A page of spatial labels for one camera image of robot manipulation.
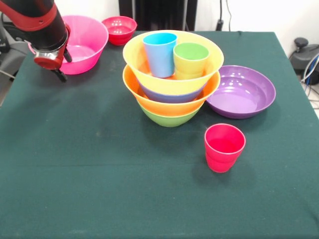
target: purple bowl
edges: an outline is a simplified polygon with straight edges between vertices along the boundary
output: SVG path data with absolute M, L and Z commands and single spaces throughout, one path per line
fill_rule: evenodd
M 162 103 L 172 103 L 172 104 L 178 104 L 178 103 L 187 103 L 193 101 L 200 92 L 204 89 L 206 84 L 200 88 L 197 91 L 194 91 L 192 93 L 186 94 L 186 95 L 163 95 L 156 93 L 154 91 L 149 90 L 145 86 L 143 86 L 139 81 L 139 85 L 141 86 L 141 89 L 145 93 L 145 95 L 152 101 L 162 102 Z
M 232 118 L 252 117 L 274 102 L 276 89 L 263 74 L 244 66 L 223 66 L 218 89 L 206 100 L 218 114 Z

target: green bowl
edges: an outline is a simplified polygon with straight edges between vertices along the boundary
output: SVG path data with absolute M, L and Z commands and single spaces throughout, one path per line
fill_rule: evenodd
M 193 116 L 199 111 L 200 108 L 196 109 L 195 111 L 183 115 L 183 116 L 175 116 L 175 117 L 168 117 L 168 116 L 161 116 L 161 115 L 157 115 L 154 114 L 148 110 L 146 110 L 143 106 L 141 106 L 142 111 L 151 119 L 153 120 L 155 123 L 159 124 L 160 126 L 164 126 L 164 127 L 176 127 L 179 126 L 183 123 L 186 123 L 187 121 L 189 121 L 191 118 L 193 118 Z

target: red bowl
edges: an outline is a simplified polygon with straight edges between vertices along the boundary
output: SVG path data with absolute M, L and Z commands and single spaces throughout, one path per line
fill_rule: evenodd
M 109 31 L 109 41 L 117 46 L 125 45 L 138 26 L 134 19 L 127 16 L 109 17 L 102 23 Z

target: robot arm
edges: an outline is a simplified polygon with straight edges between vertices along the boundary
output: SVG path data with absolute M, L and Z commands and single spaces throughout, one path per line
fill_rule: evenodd
M 36 53 L 35 63 L 66 82 L 59 69 L 63 57 L 72 61 L 66 49 L 70 28 L 63 22 L 54 0 L 0 0 L 0 11 L 25 33 Z

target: white wall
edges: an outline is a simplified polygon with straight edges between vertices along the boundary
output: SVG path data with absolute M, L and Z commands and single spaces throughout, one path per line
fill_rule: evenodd
M 118 0 L 55 0 L 61 15 L 85 15 L 102 21 L 120 15 Z
M 81 14 L 100 21 L 120 14 L 118 0 L 55 0 L 62 15 Z M 319 0 L 228 0 L 232 31 L 274 31 L 287 55 L 302 36 L 319 43 Z M 198 0 L 195 30 L 215 30 L 219 0 Z M 229 14 L 223 0 L 223 30 Z
M 274 31 L 287 55 L 294 39 L 302 36 L 319 43 L 319 0 L 228 0 L 232 31 Z M 219 0 L 198 0 L 195 30 L 214 30 L 219 19 Z M 223 30 L 229 14 L 223 0 Z

